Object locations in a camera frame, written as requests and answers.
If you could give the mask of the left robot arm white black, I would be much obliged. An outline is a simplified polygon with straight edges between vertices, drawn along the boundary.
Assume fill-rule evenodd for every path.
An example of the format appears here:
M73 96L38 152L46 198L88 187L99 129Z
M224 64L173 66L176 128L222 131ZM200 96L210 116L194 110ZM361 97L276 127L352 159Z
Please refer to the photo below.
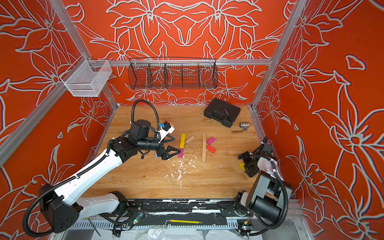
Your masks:
M165 146L175 141L171 135L175 128L169 122L161 123L158 113L155 113L157 124L154 127L147 120L135 120L135 108L140 102L137 100L132 106L130 129L109 140L102 154L69 178L40 188L38 197L27 208L23 217L25 234L40 238L64 232L79 218L124 213L128 208L127 200L119 191L95 198L83 199L81 196L103 176L137 154L144 158L154 151L157 157L165 161L181 153L178 148ZM31 229L29 218L35 207L40 208L50 230L38 233Z

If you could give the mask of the white mesh wall basket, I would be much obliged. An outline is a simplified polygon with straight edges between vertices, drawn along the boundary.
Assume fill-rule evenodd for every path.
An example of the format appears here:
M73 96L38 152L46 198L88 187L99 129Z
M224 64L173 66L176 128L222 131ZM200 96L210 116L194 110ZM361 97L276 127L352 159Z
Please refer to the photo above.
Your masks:
M80 61L62 82L74 97L98 97L111 74L108 61L102 61L100 67L91 66L89 61Z

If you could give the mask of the black plastic tool case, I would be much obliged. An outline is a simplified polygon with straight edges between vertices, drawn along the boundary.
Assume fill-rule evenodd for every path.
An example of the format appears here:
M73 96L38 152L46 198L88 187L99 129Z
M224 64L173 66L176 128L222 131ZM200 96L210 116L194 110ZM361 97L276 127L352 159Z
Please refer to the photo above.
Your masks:
M220 122L223 126L231 128L241 109L220 99L213 99L204 110L204 116Z

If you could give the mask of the red building block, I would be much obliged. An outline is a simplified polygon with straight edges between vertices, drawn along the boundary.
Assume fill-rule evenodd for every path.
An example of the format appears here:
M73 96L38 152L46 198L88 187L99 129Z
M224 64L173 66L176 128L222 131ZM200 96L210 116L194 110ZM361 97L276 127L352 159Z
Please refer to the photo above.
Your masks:
M210 146L210 145L207 145L207 150L209 151L209 152L211 152L212 154L214 154L215 152L216 152L216 149L215 148L213 148L212 146Z

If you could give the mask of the small silver metal fitting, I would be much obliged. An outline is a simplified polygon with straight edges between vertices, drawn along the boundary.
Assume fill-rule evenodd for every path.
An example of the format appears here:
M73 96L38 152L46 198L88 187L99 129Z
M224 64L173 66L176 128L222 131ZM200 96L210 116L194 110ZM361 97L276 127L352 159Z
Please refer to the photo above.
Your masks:
M239 127L244 131L246 132L248 130L248 128L250 127L250 123L249 122L241 122L239 124Z

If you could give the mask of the yellow pencil on rail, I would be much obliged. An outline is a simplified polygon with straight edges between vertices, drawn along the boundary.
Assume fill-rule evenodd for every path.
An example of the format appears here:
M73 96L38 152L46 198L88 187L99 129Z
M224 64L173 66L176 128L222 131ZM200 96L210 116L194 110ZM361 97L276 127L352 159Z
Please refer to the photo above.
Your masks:
M186 220L170 220L171 223L183 223L183 224L201 224L199 221L186 221Z

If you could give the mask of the magenta block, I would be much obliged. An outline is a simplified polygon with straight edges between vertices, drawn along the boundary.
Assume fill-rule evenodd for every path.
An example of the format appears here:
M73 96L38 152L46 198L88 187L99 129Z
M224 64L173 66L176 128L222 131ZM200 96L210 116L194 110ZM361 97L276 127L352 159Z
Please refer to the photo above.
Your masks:
M211 145L215 140L216 140L216 139L215 139L214 137L211 137L211 138L209 138L209 139L206 141L206 143L207 143L208 145Z
M183 158L184 149L180 149L180 153L178 154L178 158Z

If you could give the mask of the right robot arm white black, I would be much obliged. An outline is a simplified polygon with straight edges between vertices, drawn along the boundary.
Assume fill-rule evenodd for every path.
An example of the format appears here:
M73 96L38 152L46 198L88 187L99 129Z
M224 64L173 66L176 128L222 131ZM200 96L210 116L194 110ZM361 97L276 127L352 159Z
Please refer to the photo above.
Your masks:
M249 192L241 192L235 204L256 216L267 230L280 227L285 221L293 187L282 177L268 137L252 152L238 156L248 177L256 177Z

